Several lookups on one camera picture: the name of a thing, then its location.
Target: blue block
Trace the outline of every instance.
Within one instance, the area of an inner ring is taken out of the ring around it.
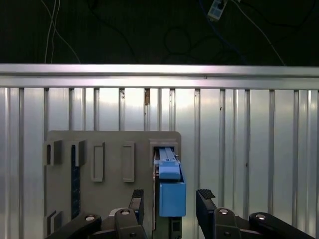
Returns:
[[[170,163],[159,163],[159,179],[171,179],[179,180],[179,163],[170,162]]]
[[[175,153],[170,147],[159,149],[159,159],[162,161],[176,161]]]
[[[184,217],[186,215],[186,184],[159,183],[159,216]]]

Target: gray plastic board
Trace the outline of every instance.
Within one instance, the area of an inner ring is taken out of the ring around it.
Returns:
[[[77,210],[105,219],[113,209],[128,207],[134,189],[144,189],[143,226],[151,237],[153,147],[173,146],[182,159],[180,141],[178,132],[164,131],[49,132],[43,146],[44,235]],[[167,231],[168,224],[159,227]]]

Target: cable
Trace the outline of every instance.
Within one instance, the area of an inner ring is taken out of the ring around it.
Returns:
[[[226,45],[228,45],[232,50],[234,50],[238,55],[240,55],[242,61],[247,65],[247,59],[245,56],[243,56],[240,51],[232,44],[230,44],[227,40],[225,40],[223,38],[223,36],[218,32],[218,30],[215,28],[215,26],[212,24],[212,22],[208,19],[208,17],[206,16],[206,10],[204,8],[204,5],[203,5],[203,2],[202,0],[199,0],[199,4],[200,4],[200,7],[203,11],[203,14],[206,18],[206,20],[208,21],[209,25],[211,26],[211,28],[213,29],[213,31],[215,32],[215,34],[220,38],[221,41],[223,41]]]
[[[76,59],[78,60],[78,62],[81,64],[81,61],[80,61],[78,55],[75,53],[75,51],[74,51],[73,48],[70,46],[70,44],[67,43],[66,40],[64,40],[64,38],[60,35],[60,33],[58,32],[58,30],[56,29],[56,26],[55,26],[55,24],[54,24],[54,22],[53,22],[53,17],[52,17],[52,15],[51,15],[51,13],[50,13],[49,8],[47,7],[47,5],[44,3],[43,0],[40,0],[40,1],[41,1],[41,2],[43,3],[43,5],[45,6],[45,8],[46,8],[46,10],[47,10],[47,12],[48,12],[48,14],[49,14],[49,16],[50,16],[50,18],[51,18],[51,23],[52,23],[52,25],[53,25],[53,27],[54,27],[54,30],[56,31],[56,34],[57,34],[57,35],[60,37],[60,39],[70,48],[70,50],[73,52],[73,54],[74,54],[74,56],[76,57]]]
[[[169,46],[167,45],[167,37],[168,37],[169,33],[171,33],[174,30],[181,31],[184,34],[184,36],[186,37],[187,42],[188,42],[187,50],[185,50],[183,52],[176,52],[176,51],[170,50]],[[210,40],[210,39],[219,39],[219,38],[217,36],[214,36],[214,35],[208,35],[208,36],[205,36],[205,37],[199,39],[195,44],[192,44],[191,43],[191,38],[190,38],[189,33],[187,32],[186,29],[184,29],[182,27],[179,27],[179,26],[169,28],[167,30],[167,32],[165,33],[164,38],[163,38],[163,45],[166,48],[166,50],[168,52],[168,55],[166,55],[165,57],[162,58],[161,64],[164,64],[171,56],[184,56],[186,58],[191,58],[193,60],[199,61],[200,63],[206,63],[206,64],[210,63],[212,61],[214,61],[214,63],[216,63],[215,58],[216,58],[216,56],[220,55],[220,52],[218,52],[216,55],[214,55],[210,59],[200,59],[200,58],[197,58],[197,57],[194,57],[194,56],[191,55],[192,50],[194,50],[200,44],[202,44],[205,41]],[[224,43],[222,41],[219,41],[219,42],[221,43],[222,52],[223,52],[224,51]]]
[[[53,12],[52,12],[52,15],[53,15],[53,16],[54,16],[54,12],[55,12],[55,6],[56,6],[56,0],[54,1],[54,6],[53,6]],[[46,63],[46,57],[47,57],[47,53],[48,53],[49,38],[50,38],[51,27],[52,27],[52,22],[50,22],[50,27],[49,27],[49,31],[48,31],[48,36],[46,37],[46,47],[45,47],[44,63]]]
[[[309,27],[309,26],[311,25],[311,23],[314,23],[317,19],[319,19],[319,16],[315,17],[312,21],[310,21],[307,27]],[[286,40],[286,39],[288,39],[288,38],[290,38],[290,37],[293,37],[294,34],[298,33],[298,32],[299,32],[300,30],[302,30],[302,29],[303,29],[303,28],[300,27],[300,28],[298,28],[298,29],[292,31],[291,33],[287,34],[286,36],[281,37],[280,39],[274,41],[274,42],[273,42],[273,45],[276,45],[276,44],[278,44],[278,43],[280,43],[280,42],[282,42],[282,41],[284,41],[284,40]],[[271,46],[269,43],[267,43],[267,44],[262,44],[262,45],[260,45],[260,46],[258,46],[258,47],[256,47],[256,48],[254,48],[253,50],[250,50],[250,51],[248,51],[248,52],[243,53],[243,55],[247,56],[247,55],[250,55],[250,54],[254,54],[254,53],[256,53],[256,52],[265,50],[265,48],[267,48],[267,47],[269,47],[269,46]]]
[[[237,7],[238,9],[241,11],[241,13],[255,26],[257,27],[257,29],[264,35],[264,37],[266,38],[266,40],[269,42],[269,44],[271,45],[272,49],[274,50],[274,52],[276,53],[276,55],[278,56],[278,58],[280,59],[281,63],[285,66],[284,61],[282,60],[282,58],[280,57],[280,55],[278,54],[278,52],[276,51],[276,49],[274,48],[274,46],[272,45],[271,41],[269,40],[269,38],[267,37],[267,35],[262,31],[262,29],[260,29],[259,26],[256,25],[256,23],[249,18],[249,16],[246,15],[246,13],[244,13],[244,11],[240,8],[240,6],[238,5],[237,2],[235,2],[235,0],[231,0]]]
[[[117,32],[117,33],[124,39],[124,41],[126,42],[127,46],[128,46],[129,49],[130,49],[130,52],[131,52],[131,54],[132,54],[132,56],[133,56],[135,62],[138,63],[139,61],[138,61],[138,59],[137,59],[137,57],[136,57],[136,54],[135,54],[135,52],[134,52],[132,46],[130,45],[128,39],[125,37],[125,35],[124,35],[120,30],[118,30],[116,27],[110,25],[109,23],[107,23],[106,21],[104,21],[103,19],[101,19],[101,18],[92,10],[92,8],[90,7],[90,5],[89,5],[89,0],[86,0],[86,3],[87,3],[87,5],[88,5],[88,9],[89,9],[90,12],[96,17],[96,19],[98,19],[100,22],[102,22],[106,27],[108,27],[108,28],[112,29],[113,31]]]
[[[250,7],[251,9],[253,9],[256,13],[258,13],[263,19],[265,22],[267,22],[268,24],[272,25],[272,26],[281,26],[281,27],[291,27],[291,28],[299,28],[301,27],[307,20],[308,18],[310,17],[311,15],[311,12],[313,11],[313,9],[315,8],[315,5],[316,5],[316,0],[313,1],[313,5],[311,7],[311,9],[308,11],[307,15],[304,17],[303,21],[298,24],[298,25],[291,25],[291,24],[285,24],[285,23],[275,23],[275,22],[271,22],[269,21],[258,9],[256,9],[254,6],[250,5],[249,3],[247,2],[244,2],[244,1],[241,1],[240,2],[242,5],[245,5],[247,7]]]
[[[61,5],[61,0],[59,0],[58,10],[56,11],[55,22],[54,22],[55,25],[56,25],[56,21],[58,19],[58,15],[59,15],[60,5]],[[52,35],[51,64],[52,64],[52,61],[53,61],[53,54],[54,54],[54,35],[55,35],[55,31],[53,32],[53,35]]]

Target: silver metal panel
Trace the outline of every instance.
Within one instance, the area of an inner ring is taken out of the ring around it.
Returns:
[[[48,130],[69,129],[69,89],[50,88]]]
[[[187,180],[186,216],[182,219],[183,238],[197,238],[195,216],[195,90],[176,89],[176,131],[183,145],[183,171]]]
[[[234,90],[225,92],[225,190],[224,207],[234,207]]]
[[[45,119],[43,89],[25,88],[23,108],[24,239],[42,239],[44,215],[42,145]]]
[[[318,91],[308,92],[306,232],[316,238]]]
[[[100,89],[98,101],[98,130],[119,130],[119,93],[119,89]]]
[[[275,91],[273,214],[292,223],[294,92]]]
[[[201,90],[200,96],[200,188],[218,198],[220,90]]]
[[[85,89],[85,130],[94,129],[94,88]]]
[[[0,64],[4,75],[213,75],[213,76],[318,76],[318,67],[278,66],[187,66],[187,65],[54,65],[54,64]]]
[[[125,89],[125,130],[144,130],[144,89]]]
[[[48,130],[69,128],[179,131],[183,238],[197,238],[198,186],[244,217],[297,214],[293,223],[318,237],[318,77],[318,68],[0,65],[0,87],[10,87],[0,88],[0,238],[42,239],[41,145]]]
[[[306,231],[308,92],[299,91],[297,228]]]
[[[19,174],[19,154],[20,154],[20,147],[19,145],[19,109],[20,109],[20,102],[19,102],[19,88],[11,88],[10,89],[10,97],[9,97],[9,151],[10,151],[10,161],[8,162],[8,183],[9,186],[9,196],[10,200],[9,204],[9,211],[10,211],[10,237],[11,238],[19,238],[19,210],[23,209],[20,207],[20,196],[21,196],[21,185],[20,182],[20,174]]]
[[[160,129],[160,89],[150,89],[150,130]]]
[[[0,88],[0,237],[9,239],[9,89]]]
[[[85,89],[75,88],[72,93],[72,130],[84,130]]]
[[[170,97],[169,89],[161,89],[161,116],[160,116],[160,129],[161,131],[169,131],[170,119],[169,119],[169,107]]]
[[[247,175],[247,101],[244,90],[235,91],[235,124],[234,124],[234,212],[241,216],[245,215],[245,195]]]
[[[249,214],[268,211],[268,90],[250,92]]]

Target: black background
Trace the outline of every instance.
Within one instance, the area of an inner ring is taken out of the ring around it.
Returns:
[[[52,11],[54,0],[44,1]],[[202,1],[207,12],[212,0]],[[296,26],[314,3],[313,0],[243,2],[272,23]],[[288,35],[274,43],[287,65],[319,65],[319,4],[301,27],[286,27],[267,23],[244,3],[241,8],[272,42]],[[227,41],[245,53],[246,64],[281,65],[264,36],[234,3],[228,2],[221,20],[213,24]],[[49,25],[50,17],[40,0],[1,0],[0,63],[44,63]],[[245,64],[227,45],[222,47],[198,0],[88,0],[88,3],[61,0],[57,29],[85,64]],[[53,63],[77,63],[57,34],[54,43]],[[50,38],[48,62],[51,52]]]

